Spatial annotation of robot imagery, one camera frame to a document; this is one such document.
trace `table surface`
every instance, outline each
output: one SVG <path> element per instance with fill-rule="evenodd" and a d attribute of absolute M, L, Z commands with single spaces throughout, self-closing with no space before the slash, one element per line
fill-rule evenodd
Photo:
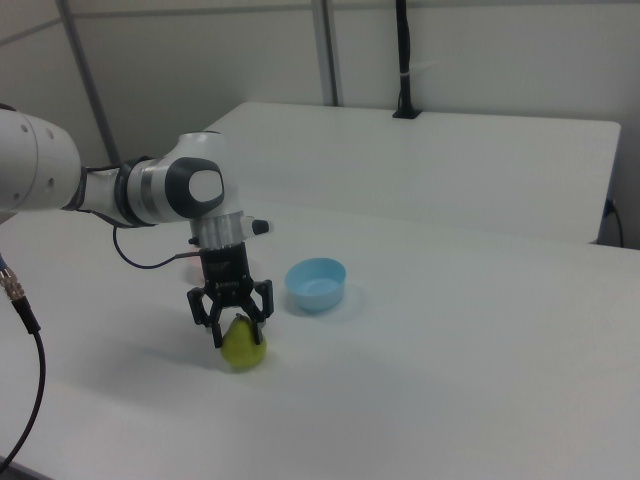
<path fill-rule="evenodd" d="M 69 480 L 638 478 L 637 252 L 244 203 L 276 225 L 247 243 L 276 312 L 246 373 L 193 323 L 188 260 L 133 269 L 80 213 L 0 227 L 49 365 L 19 463 Z M 172 224 L 121 241 L 152 262 L 188 236 Z M 348 280 L 343 303 L 308 316 L 283 279 L 313 256 L 342 261 Z M 37 358 L 6 299 L 0 318 L 6 452 Z"/>
<path fill-rule="evenodd" d="M 589 243 L 613 122 L 245 103 L 210 129 L 256 198 Z"/>

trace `black stand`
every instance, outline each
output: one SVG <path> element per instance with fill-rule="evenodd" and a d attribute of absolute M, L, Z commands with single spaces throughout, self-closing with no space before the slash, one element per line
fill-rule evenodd
<path fill-rule="evenodd" d="M 400 101 L 393 118 L 413 120 L 420 115 L 420 110 L 411 104 L 411 78 L 409 77 L 409 60 L 411 58 L 411 40 L 409 22 L 407 21 L 406 0 L 396 0 L 396 21 L 398 23 L 398 56 L 400 58 Z"/>

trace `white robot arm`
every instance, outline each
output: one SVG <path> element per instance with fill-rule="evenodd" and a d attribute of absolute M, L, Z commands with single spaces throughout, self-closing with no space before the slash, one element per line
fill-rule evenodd
<path fill-rule="evenodd" d="M 272 226 L 244 215 L 230 170 L 224 138 L 213 131 L 181 135 L 162 158 L 88 169 L 66 131 L 0 104 L 0 211 L 75 210 L 123 228 L 189 221 L 189 242 L 200 248 L 206 280 L 189 292 L 189 303 L 196 323 L 212 328 L 216 347 L 223 308 L 247 313 L 257 344 L 273 311 L 271 282 L 253 282 L 243 243 Z M 253 289 L 262 310 L 251 300 Z M 204 295 L 214 300 L 210 314 Z"/>

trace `blue bowl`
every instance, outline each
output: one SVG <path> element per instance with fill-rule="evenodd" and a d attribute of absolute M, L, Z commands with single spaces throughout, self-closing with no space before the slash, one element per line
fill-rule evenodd
<path fill-rule="evenodd" d="M 347 271 L 337 260 L 310 258 L 291 267 L 284 284 L 298 307 L 318 313 L 340 303 L 346 277 Z"/>

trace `pear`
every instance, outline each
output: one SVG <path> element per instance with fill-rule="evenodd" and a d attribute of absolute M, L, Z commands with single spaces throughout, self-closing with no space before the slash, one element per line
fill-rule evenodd
<path fill-rule="evenodd" d="M 267 352 L 267 339 L 256 345 L 251 332 L 251 320 L 238 315 L 222 337 L 220 353 L 234 368 L 250 368 L 258 365 Z"/>

